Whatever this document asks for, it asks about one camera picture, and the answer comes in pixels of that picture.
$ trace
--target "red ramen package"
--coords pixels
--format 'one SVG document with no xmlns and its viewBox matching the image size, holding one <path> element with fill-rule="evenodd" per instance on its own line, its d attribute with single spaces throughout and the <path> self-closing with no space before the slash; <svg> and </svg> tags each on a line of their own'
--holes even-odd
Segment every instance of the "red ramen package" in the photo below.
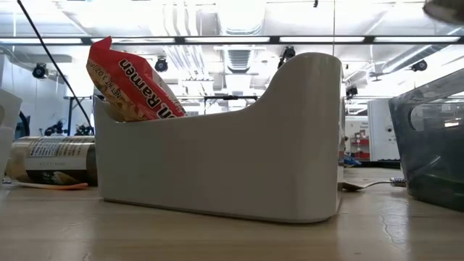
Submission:
<svg viewBox="0 0 464 261">
<path fill-rule="evenodd" d="M 111 37 L 92 44 L 87 71 L 126 121 L 186 116 L 169 86 L 140 56 L 113 51 Z"/>
</svg>

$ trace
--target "table surface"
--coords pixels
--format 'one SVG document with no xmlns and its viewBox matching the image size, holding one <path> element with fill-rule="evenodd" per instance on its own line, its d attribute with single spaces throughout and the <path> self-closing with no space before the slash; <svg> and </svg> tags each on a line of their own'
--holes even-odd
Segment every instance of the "table surface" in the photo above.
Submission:
<svg viewBox="0 0 464 261">
<path fill-rule="evenodd" d="M 368 183 L 398 170 L 349 169 Z M 0 260 L 464 260 L 464 214 L 404 188 L 344 193 L 311 225 L 212 217 L 102 201 L 95 189 L 0 190 Z"/>
</svg>

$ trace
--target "white organizer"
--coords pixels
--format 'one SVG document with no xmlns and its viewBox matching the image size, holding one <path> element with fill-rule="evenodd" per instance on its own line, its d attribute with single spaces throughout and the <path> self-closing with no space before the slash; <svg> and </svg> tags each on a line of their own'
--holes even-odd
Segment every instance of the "white organizer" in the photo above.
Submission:
<svg viewBox="0 0 464 261">
<path fill-rule="evenodd" d="M 339 206 L 341 63 L 295 56 L 253 105 L 119 123 L 95 98 L 99 190 L 108 201 L 286 223 Z"/>
<path fill-rule="evenodd" d="M 0 88 L 0 181 L 4 177 L 12 142 L 15 138 L 21 103 L 20 98 Z"/>
</svg>

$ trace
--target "black cable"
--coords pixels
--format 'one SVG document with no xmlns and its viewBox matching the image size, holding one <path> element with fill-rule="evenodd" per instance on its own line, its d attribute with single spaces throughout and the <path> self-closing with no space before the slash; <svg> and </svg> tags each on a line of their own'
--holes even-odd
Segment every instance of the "black cable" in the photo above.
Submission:
<svg viewBox="0 0 464 261">
<path fill-rule="evenodd" d="M 24 136 L 30 136 L 29 121 L 24 116 L 24 113 L 20 111 L 20 119 L 22 121 L 22 126 L 24 126 Z"/>
<path fill-rule="evenodd" d="M 76 102 L 77 102 L 78 105 L 79 105 L 80 110 L 82 110 L 82 113 L 84 114 L 84 117 L 86 117 L 86 120 L 87 120 L 88 125 L 89 125 L 89 126 L 92 126 L 92 124 L 90 123 L 90 118 L 89 118 L 88 115 L 87 115 L 87 112 L 86 112 L 86 111 L 84 110 L 84 108 L 82 107 L 82 104 L 80 103 L 78 97 L 75 95 L 74 90 L 73 90 L 73 88 L 71 87 L 70 83 L 67 81 L 65 75 L 63 74 L 63 72 L 61 71 L 61 69 L 58 67 L 57 63 L 55 62 L 55 59 L 53 59 L 53 56 L 50 54 L 49 49 L 46 48 L 46 45 L 45 45 L 45 43 L 44 43 L 44 40 L 42 39 L 42 36 L 40 35 L 40 33 L 38 33 L 38 30 L 37 30 L 37 28 L 36 28 L 36 25 L 34 25 L 34 22 L 33 22 L 32 19 L 30 18 L 28 11 L 26 11 L 26 8 L 24 7 L 24 5 L 22 5 L 21 0 L 17 0 L 17 3 L 20 5 L 22 12 L 24 13 L 24 15 L 26 16 L 26 18 L 28 19 L 28 21 L 29 21 L 29 23 L 30 23 L 30 26 L 32 27 L 32 29 L 33 29 L 34 32 L 36 33 L 37 38 L 38 38 L 38 40 L 41 42 L 41 45 L 42 45 L 43 49 L 45 50 L 46 54 L 49 56 L 51 62 L 53 63 L 53 65 L 54 65 L 55 68 L 57 69 L 59 75 L 63 78 L 63 81 L 66 83 L 67 87 L 69 88 L 69 90 L 71 91 L 72 95 L 74 96 Z"/>
</svg>

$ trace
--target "metal spoon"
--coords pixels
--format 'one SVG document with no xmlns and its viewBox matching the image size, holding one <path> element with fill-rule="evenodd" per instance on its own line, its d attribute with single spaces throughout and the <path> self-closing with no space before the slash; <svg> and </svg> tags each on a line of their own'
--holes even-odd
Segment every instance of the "metal spoon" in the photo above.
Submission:
<svg viewBox="0 0 464 261">
<path fill-rule="evenodd" d="M 406 187 L 406 180 L 404 178 L 390 178 L 389 181 L 377 181 L 377 182 L 372 182 L 372 183 L 368 183 L 365 185 L 358 185 L 358 184 L 353 184 L 353 183 L 344 181 L 342 183 L 342 188 L 349 192 L 355 192 L 355 191 L 366 189 L 370 186 L 374 186 L 377 184 L 390 184 L 391 186 L 404 188 Z"/>
</svg>

